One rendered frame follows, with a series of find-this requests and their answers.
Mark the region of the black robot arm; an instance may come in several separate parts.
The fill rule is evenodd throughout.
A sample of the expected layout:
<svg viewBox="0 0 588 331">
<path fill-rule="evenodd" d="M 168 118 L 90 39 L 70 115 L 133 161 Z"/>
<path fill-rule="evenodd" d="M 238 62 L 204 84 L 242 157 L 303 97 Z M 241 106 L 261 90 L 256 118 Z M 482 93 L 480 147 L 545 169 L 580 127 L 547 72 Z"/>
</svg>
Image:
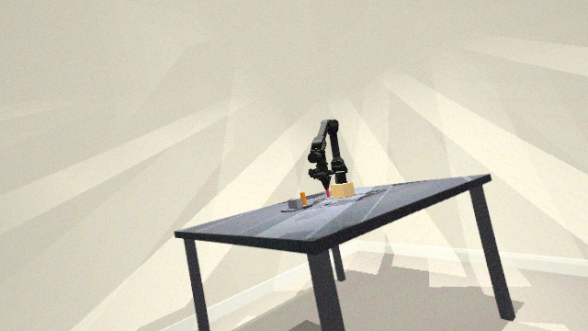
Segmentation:
<svg viewBox="0 0 588 331">
<path fill-rule="evenodd" d="M 331 162 L 331 169 L 335 174 L 335 183 L 334 184 L 343 184 L 346 182 L 346 175 L 347 167 L 345 165 L 344 160 L 340 156 L 339 151 L 339 144 L 337 139 L 337 132 L 339 123 L 338 120 L 323 120 L 321 121 L 321 127 L 319 129 L 318 135 L 313 139 L 311 143 L 310 154 L 308 155 L 308 160 L 310 163 L 320 163 L 326 161 L 325 156 L 325 147 L 327 145 L 325 138 L 327 133 L 330 136 L 330 143 L 332 148 L 333 160 Z M 344 171 L 344 172 L 340 172 Z M 338 172 L 338 173 L 336 173 Z M 309 169 L 308 172 L 310 177 L 313 177 L 314 174 L 320 173 L 318 166 L 315 169 Z"/>
</svg>

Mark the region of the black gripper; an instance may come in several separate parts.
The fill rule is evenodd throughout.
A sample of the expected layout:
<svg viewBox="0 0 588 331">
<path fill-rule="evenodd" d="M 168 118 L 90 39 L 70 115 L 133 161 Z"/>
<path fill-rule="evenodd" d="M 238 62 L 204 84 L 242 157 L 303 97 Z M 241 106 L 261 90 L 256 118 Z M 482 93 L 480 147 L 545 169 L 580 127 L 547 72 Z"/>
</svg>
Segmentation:
<svg viewBox="0 0 588 331">
<path fill-rule="evenodd" d="M 325 188 L 325 190 L 329 189 L 331 177 L 330 175 L 334 175 L 333 170 L 328 170 L 328 163 L 327 161 L 316 163 L 320 173 L 314 174 L 313 179 L 320 180 Z"/>
</svg>

